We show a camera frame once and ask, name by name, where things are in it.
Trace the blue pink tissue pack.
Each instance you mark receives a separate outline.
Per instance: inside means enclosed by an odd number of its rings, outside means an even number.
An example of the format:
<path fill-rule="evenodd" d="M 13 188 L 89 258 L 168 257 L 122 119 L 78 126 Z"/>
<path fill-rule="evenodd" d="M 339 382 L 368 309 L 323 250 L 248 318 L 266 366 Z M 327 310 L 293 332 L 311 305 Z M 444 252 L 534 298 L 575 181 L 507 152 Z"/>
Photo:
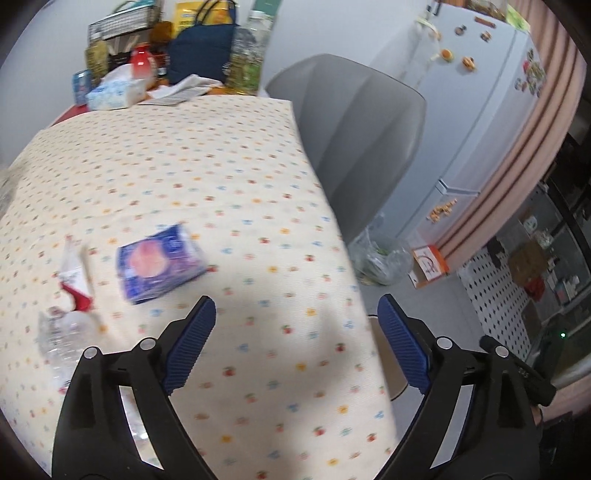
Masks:
<path fill-rule="evenodd" d="M 204 252 L 181 224 L 119 247 L 115 265 L 131 304 L 159 298 L 207 270 Z"/>

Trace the crushed clear plastic bottle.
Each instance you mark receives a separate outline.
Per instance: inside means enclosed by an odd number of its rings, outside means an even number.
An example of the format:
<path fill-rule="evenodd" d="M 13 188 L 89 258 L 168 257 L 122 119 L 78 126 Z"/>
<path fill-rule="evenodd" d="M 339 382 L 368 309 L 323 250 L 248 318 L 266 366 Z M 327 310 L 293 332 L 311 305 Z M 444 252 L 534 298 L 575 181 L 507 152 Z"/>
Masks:
<path fill-rule="evenodd" d="M 74 369 L 83 351 L 100 333 L 98 320 L 82 311 L 52 307 L 38 317 L 37 345 L 42 357 L 58 370 Z"/>

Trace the red torn snack wrapper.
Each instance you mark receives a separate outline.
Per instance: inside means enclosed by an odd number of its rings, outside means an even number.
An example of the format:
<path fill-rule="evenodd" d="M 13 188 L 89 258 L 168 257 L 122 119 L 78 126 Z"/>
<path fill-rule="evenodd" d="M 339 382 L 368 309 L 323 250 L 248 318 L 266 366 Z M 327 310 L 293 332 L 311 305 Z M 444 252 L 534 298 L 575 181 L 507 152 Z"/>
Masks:
<path fill-rule="evenodd" d="M 82 260 L 81 248 L 71 235 L 65 237 L 58 279 L 61 289 L 72 297 L 74 310 L 90 312 L 93 307 L 92 289 Z"/>

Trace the round beige stool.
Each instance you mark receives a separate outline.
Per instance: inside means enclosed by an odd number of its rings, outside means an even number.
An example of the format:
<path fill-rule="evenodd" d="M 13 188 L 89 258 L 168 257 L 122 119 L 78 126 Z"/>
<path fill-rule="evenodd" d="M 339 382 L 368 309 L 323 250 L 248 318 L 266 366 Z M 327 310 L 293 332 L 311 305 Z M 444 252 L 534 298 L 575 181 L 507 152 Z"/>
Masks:
<path fill-rule="evenodd" d="M 394 352 L 384 335 L 376 315 L 369 316 L 370 327 L 377 345 L 378 355 L 383 367 L 390 400 L 396 400 L 408 387 L 408 381 Z"/>

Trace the orange white cardboard box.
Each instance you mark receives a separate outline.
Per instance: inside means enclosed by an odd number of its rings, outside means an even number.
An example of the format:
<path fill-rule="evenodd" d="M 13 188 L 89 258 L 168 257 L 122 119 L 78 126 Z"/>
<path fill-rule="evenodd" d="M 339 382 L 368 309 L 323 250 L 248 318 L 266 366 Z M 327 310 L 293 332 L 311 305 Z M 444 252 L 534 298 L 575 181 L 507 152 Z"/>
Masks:
<path fill-rule="evenodd" d="M 412 250 L 413 266 L 409 278 L 416 289 L 422 288 L 450 273 L 441 252 L 432 245 Z"/>

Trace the white pegboard panel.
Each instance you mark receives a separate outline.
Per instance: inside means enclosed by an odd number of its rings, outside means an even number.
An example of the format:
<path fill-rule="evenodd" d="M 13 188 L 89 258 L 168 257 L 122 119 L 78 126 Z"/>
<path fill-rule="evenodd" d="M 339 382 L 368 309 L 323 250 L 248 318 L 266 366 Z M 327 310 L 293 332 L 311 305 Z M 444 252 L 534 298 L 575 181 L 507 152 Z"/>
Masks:
<path fill-rule="evenodd" d="M 483 248 L 460 268 L 458 277 L 484 333 L 525 361 L 532 343 L 522 312 L 530 298 L 522 287 L 513 282 L 507 254 L 501 253 L 498 259 L 500 267 L 494 264 L 488 250 Z"/>

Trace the floral cream tablecloth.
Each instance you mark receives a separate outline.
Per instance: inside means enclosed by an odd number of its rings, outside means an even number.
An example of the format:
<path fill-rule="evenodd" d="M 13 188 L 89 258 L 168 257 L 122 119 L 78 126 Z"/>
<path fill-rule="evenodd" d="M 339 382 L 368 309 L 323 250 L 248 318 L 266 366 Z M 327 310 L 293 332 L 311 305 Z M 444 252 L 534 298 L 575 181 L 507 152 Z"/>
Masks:
<path fill-rule="evenodd" d="M 287 101 L 84 113 L 10 167 L 1 409 L 51 467 L 87 346 L 125 351 L 202 296 L 216 323 L 172 405 L 221 479 L 372 479 L 390 396 L 338 222 Z"/>

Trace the grey upholstered chair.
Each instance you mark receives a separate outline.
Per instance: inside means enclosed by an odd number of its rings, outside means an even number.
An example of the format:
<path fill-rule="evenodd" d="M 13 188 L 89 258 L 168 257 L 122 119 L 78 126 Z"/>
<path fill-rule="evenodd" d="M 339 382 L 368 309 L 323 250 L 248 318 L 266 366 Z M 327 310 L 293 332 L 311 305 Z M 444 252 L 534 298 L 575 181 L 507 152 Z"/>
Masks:
<path fill-rule="evenodd" d="M 420 145 L 426 99 L 353 60 L 315 55 L 271 78 L 266 93 L 290 101 L 305 155 L 351 243 L 392 195 Z"/>

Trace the blue white tissue box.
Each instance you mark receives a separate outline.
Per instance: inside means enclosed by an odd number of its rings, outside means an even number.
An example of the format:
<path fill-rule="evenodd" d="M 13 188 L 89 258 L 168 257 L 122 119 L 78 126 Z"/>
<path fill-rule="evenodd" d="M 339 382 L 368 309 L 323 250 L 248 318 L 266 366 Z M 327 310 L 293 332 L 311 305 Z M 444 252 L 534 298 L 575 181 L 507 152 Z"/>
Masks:
<path fill-rule="evenodd" d="M 125 64 L 109 72 L 100 84 L 86 95 L 90 111 L 110 111 L 129 108 L 144 100 L 146 83 L 135 79 L 132 65 Z"/>

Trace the white refrigerator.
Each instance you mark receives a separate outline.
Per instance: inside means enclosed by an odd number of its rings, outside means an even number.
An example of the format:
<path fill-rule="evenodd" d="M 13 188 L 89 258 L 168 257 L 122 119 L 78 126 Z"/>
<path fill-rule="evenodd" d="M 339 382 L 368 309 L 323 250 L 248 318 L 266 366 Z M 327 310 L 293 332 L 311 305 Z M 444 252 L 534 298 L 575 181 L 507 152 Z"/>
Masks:
<path fill-rule="evenodd" d="M 380 240 L 438 244 L 513 147 L 545 83 L 531 35 L 437 2 L 403 73 L 426 100 L 414 161 L 370 225 Z"/>

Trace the tall bottle with green label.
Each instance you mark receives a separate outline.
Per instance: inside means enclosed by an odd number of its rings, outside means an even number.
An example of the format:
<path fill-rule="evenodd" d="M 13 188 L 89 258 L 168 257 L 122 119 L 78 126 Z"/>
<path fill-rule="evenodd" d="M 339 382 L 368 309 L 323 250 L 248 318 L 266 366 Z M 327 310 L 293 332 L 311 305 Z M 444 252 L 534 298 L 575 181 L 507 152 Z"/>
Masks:
<path fill-rule="evenodd" d="M 259 10 L 252 10 L 245 24 L 236 28 L 225 81 L 231 93 L 256 95 L 259 92 L 270 33 L 271 17 Z"/>

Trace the red white ceramic jar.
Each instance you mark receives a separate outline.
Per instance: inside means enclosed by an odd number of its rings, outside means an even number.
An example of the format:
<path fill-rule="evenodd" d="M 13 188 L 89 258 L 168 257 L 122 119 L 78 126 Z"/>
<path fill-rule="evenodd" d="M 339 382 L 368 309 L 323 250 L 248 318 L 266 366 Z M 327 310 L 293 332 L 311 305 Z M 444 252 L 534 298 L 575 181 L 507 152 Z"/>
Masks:
<path fill-rule="evenodd" d="M 148 43 L 139 44 L 133 49 L 130 64 L 131 78 L 141 80 L 145 90 L 150 90 L 157 80 L 157 65 Z"/>

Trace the blue drink can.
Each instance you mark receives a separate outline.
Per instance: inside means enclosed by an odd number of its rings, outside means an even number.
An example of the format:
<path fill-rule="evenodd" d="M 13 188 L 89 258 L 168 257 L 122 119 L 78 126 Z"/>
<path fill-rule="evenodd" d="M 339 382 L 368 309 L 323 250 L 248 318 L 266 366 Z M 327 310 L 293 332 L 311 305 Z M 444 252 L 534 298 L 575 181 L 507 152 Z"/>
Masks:
<path fill-rule="evenodd" d="M 89 70 L 76 72 L 72 76 L 74 104 L 83 106 L 87 103 L 86 96 L 92 90 L 92 75 Z"/>

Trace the yellow jar with lid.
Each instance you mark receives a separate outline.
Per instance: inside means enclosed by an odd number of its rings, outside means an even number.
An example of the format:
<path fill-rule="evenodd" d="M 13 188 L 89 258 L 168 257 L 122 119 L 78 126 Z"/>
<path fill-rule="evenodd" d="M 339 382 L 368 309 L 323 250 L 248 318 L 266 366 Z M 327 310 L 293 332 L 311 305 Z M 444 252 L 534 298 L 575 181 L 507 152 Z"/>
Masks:
<path fill-rule="evenodd" d="M 103 39 L 92 40 L 86 48 L 86 66 L 94 83 L 99 82 L 108 73 L 108 56 L 108 46 Z"/>

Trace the green tall box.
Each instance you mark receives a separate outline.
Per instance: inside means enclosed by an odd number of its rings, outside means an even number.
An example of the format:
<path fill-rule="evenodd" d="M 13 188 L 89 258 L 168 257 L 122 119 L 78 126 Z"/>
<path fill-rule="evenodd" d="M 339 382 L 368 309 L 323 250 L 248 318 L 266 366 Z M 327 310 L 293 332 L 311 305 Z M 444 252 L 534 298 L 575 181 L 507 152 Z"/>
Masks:
<path fill-rule="evenodd" d="M 266 15 L 276 16 L 280 4 L 281 0 L 256 0 L 253 3 L 252 10 L 263 12 Z"/>

